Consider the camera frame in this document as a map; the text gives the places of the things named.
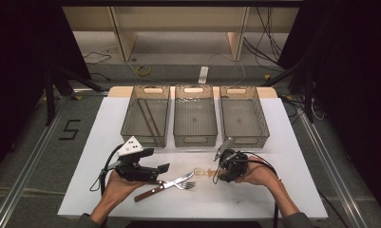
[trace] gray basket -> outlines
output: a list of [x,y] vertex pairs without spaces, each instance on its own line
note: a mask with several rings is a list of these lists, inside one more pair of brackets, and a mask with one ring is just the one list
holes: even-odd
[[213,88],[177,85],[175,89],[175,145],[215,146],[218,129]]
[[166,147],[170,86],[134,86],[122,127],[126,142],[136,137],[144,147]]
[[221,86],[222,139],[233,148],[262,148],[270,136],[254,86]]

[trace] silver fork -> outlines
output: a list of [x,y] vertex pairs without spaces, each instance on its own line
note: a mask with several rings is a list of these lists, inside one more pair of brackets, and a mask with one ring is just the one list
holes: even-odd
[[192,182],[180,182],[180,183],[176,183],[175,186],[177,186],[181,190],[188,190],[188,189],[194,188],[196,186],[196,183],[194,181],[192,181]]
[[[155,182],[150,182],[151,184],[163,184],[166,181],[157,180]],[[188,190],[196,186],[196,183],[194,181],[191,182],[179,182],[175,183],[175,186],[181,190]]]

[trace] white tabletop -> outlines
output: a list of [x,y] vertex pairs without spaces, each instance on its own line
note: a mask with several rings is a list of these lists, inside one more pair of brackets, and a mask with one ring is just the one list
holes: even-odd
[[[290,125],[280,99],[263,98],[261,105],[269,127],[270,138],[262,149],[240,149],[257,152],[277,171],[289,195],[300,211],[310,219],[328,217],[318,195],[312,176],[300,151],[295,133]],[[129,98],[104,98],[95,123],[86,142],[82,157],[58,212],[63,217],[79,217],[91,213],[101,198],[100,191],[89,188],[97,179],[111,151],[123,143],[120,134]],[[216,100],[219,136],[215,147],[176,148],[173,140],[173,115],[171,105],[168,125],[167,146],[156,149],[154,155],[140,160],[142,166],[157,167],[170,163],[169,171],[160,174],[158,180],[170,181],[194,168],[216,170],[215,153],[222,144],[220,117]],[[137,189],[123,203],[115,208],[111,217],[126,219],[195,219],[195,220],[256,220],[271,219],[274,215],[274,199],[262,186],[248,183],[219,181],[212,178],[192,177],[196,187],[180,190],[171,187],[160,193],[135,202],[133,198],[155,185]]]

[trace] aluminum rail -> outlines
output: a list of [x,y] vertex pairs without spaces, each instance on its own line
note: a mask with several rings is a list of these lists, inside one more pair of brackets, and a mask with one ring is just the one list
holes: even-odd
[[42,157],[43,152],[46,150],[48,146],[48,141],[51,138],[51,135],[54,132],[54,128],[57,126],[59,122],[60,116],[63,114],[63,110],[68,103],[68,98],[62,98],[60,101],[60,105],[56,109],[56,115],[53,121],[49,126],[45,127],[44,132],[42,133],[38,143],[35,145],[32,150],[31,155],[28,158],[27,163],[21,171],[18,179],[15,181],[15,184],[11,187],[9,194],[3,201],[0,206],[0,227],[6,227],[7,222],[10,220],[13,210],[16,207],[19,199],[21,198],[25,187],[27,186],[30,177],[35,170],[37,163]]
[[359,209],[355,199],[353,198],[352,193],[350,192],[346,182],[344,182],[341,174],[338,172],[332,157],[329,154],[324,142],[321,140],[320,135],[318,134],[313,123],[310,123],[306,115],[303,113],[300,116],[303,125],[314,144],[314,148],[317,152],[318,157],[320,158],[323,166],[326,170],[327,175],[330,178],[330,181],[333,184],[335,193],[338,195],[347,216],[350,219],[350,222],[355,228],[364,228],[368,227],[364,218],[362,217],[361,210]]

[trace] knife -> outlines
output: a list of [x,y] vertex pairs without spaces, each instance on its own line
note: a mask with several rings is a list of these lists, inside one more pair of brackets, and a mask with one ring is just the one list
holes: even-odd
[[193,175],[194,175],[194,172],[191,172],[191,173],[185,174],[185,175],[183,175],[183,176],[181,176],[179,178],[176,178],[176,179],[174,179],[174,180],[172,180],[170,182],[165,182],[161,186],[158,186],[158,187],[156,187],[154,189],[151,189],[151,190],[149,190],[147,192],[144,192],[144,193],[138,195],[137,197],[134,198],[134,201],[137,202],[137,201],[143,200],[143,199],[145,199],[147,197],[150,197],[150,196],[152,196],[152,195],[154,195],[156,193],[161,192],[161,190],[163,190],[163,189],[166,189],[168,187],[172,187],[173,185],[175,185],[177,183],[186,181],[187,179],[191,178]]

